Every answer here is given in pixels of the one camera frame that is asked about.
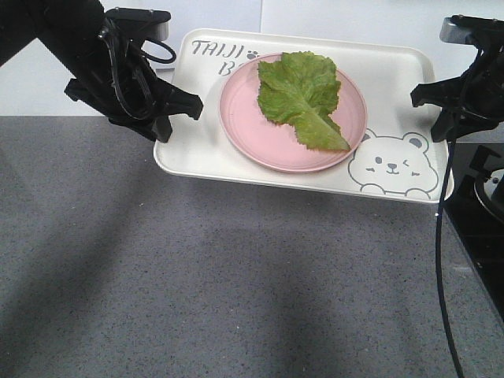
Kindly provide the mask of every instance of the white tray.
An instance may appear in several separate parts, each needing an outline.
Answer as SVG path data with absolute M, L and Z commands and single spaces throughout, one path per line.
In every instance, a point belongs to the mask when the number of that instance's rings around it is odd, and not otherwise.
M 329 169 L 277 172 L 251 161 L 228 140 L 218 113 L 221 88 L 230 73 L 257 55 L 307 50 L 330 57 L 358 86 L 370 138 Z M 166 172 L 182 176 L 437 202 L 447 163 L 446 143 L 434 143 L 430 136 L 439 111 L 435 106 L 413 108 L 410 99 L 419 83 L 432 81 L 431 62 L 410 48 L 194 30 L 182 42 L 172 83 L 199 95 L 205 107 L 198 121 L 170 117 L 173 134 L 167 143 L 155 143 L 154 159 Z M 386 173 L 392 171 L 388 164 L 396 165 L 399 174 Z M 453 187 L 450 179 L 448 196 Z

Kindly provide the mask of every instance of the black device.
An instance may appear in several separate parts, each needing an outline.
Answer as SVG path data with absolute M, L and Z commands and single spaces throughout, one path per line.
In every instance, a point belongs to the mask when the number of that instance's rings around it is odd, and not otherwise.
M 75 76 L 65 88 L 109 118 L 150 140 L 167 142 L 170 115 L 198 119 L 202 101 L 156 76 L 148 60 L 171 63 L 175 52 L 162 40 L 166 11 L 116 8 L 99 0 L 0 0 L 0 66 L 38 38 Z M 142 50 L 149 41 L 168 58 Z
M 444 20 L 440 38 L 473 45 L 480 54 L 461 76 L 419 84 L 411 92 L 413 106 L 442 107 L 432 126 L 432 140 L 452 141 L 496 128 L 504 121 L 504 22 L 456 15 Z M 504 167 L 480 172 L 473 184 L 484 208 L 504 223 Z
M 504 321 L 504 224 L 481 205 L 476 188 L 494 185 L 489 172 L 504 167 L 504 143 L 459 143 L 454 159 L 454 193 L 447 213 Z

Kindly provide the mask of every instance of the bear ear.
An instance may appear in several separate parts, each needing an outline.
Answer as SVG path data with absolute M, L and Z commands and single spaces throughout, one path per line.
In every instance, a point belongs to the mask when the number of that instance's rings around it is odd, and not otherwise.
M 402 137 L 402 139 L 413 144 L 422 152 L 427 152 L 428 150 L 428 140 L 422 134 L 418 134 L 417 132 L 408 132 Z
M 371 138 L 376 138 L 376 134 L 374 133 L 373 130 L 370 128 L 366 129 L 364 136 L 362 137 L 362 142 L 365 140 L 371 139 Z

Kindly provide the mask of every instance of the black cable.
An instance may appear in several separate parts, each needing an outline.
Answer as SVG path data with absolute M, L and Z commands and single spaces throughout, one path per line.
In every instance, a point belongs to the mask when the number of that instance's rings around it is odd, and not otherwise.
M 176 53 L 175 53 L 175 50 L 168 46 L 167 44 L 161 42 L 161 41 L 158 41 L 157 39 L 153 39 L 153 38 L 146 38 L 146 41 L 149 41 L 151 43 L 154 43 L 162 48 L 164 48 L 165 50 L 167 50 L 172 56 L 168 59 L 162 59 L 160 57 L 155 57 L 154 55 L 150 55 L 148 54 L 146 51 L 142 50 L 140 47 L 132 44 L 130 45 L 131 47 L 133 47 L 140 55 L 142 55 L 143 57 L 146 57 L 147 59 L 150 59 L 151 61 L 156 61 L 157 63 L 162 63 L 164 65 L 168 65 L 170 63 L 173 63 L 175 60 L 176 60 Z
M 132 118 L 136 120 L 146 120 L 152 117 L 154 111 L 154 98 L 150 91 L 149 85 L 145 80 L 143 71 L 140 67 L 136 67 L 133 70 L 133 77 L 139 83 L 140 89 L 142 90 L 143 97 L 145 98 L 146 109 L 143 111 L 138 111 L 133 109 L 126 100 L 122 88 L 120 86 L 119 79 L 119 68 L 117 63 L 117 49 L 120 45 L 119 36 L 117 35 L 117 29 L 111 20 L 106 19 L 106 28 L 102 31 L 99 38 L 106 44 L 109 51 L 110 57 L 110 69 L 112 72 L 113 88 L 116 92 L 117 100 L 123 111 Z
M 447 194 L 447 186 L 448 180 L 450 179 L 451 168 L 453 165 L 454 155 L 455 155 L 455 146 L 457 144 L 457 128 L 460 123 L 461 113 L 464 106 L 465 95 L 467 94 L 467 90 L 469 88 L 469 84 L 471 79 L 473 78 L 473 74 L 475 72 L 476 63 L 481 57 L 482 50 L 479 49 L 474 62 L 469 67 L 469 70 L 465 76 L 465 81 L 461 89 L 460 96 L 458 98 L 458 106 L 455 110 L 455 118 L 454 118 L 454 137 L 449 141 L 448 148 L 448 160 L 447 167 L 444 173 L 443 185 L 441 187 L 441 194 L 439 196 L 438 203 L 438 211 L 437 211 L 437 219 L 435 225 L 435 276 L 437 280 L 437 290 L 439 296 L 439 306 L 441 308 L 441 316 L 443 318 L 443 327 L 445 334 L 447 336 L 448 347 L 450 348 L 451 358 L 454 363 L 455 370 L 457 372 L 458 378 L 464 378 L 464 372 L 462 370 L 462 366 L 460 360 L 458 358 L 457 348 L 455 346 L 455 341 L 453 334 L 451 332 L 450 319 L 448 317 L 447 311 L 447 303 L 444 296 L 444 287 L 443 287 L 443 267 L 441 262 L 441 231 L 443 226 L 443 211 L 444 211 L 444 203 L 445 196 Z

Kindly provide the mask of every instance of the pink plate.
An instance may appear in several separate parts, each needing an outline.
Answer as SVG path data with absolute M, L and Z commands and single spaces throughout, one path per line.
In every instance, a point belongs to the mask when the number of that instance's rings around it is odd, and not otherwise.
M 354 152 L 365 134 L 367 113 L 355 84 L 341 71 L 338 109 L 331 118 L 341 127 L 349 151 L 308 150 L 298 143 L 289 124 L 276 125 L 265 119 L 258 105 L 258 62 L 272 62 L 281 54 L 255 58 L 232 73 L 220 97 L 220 119 L 232 144 L 257 163 L 282 172 L 315 172 L 331 167 Z

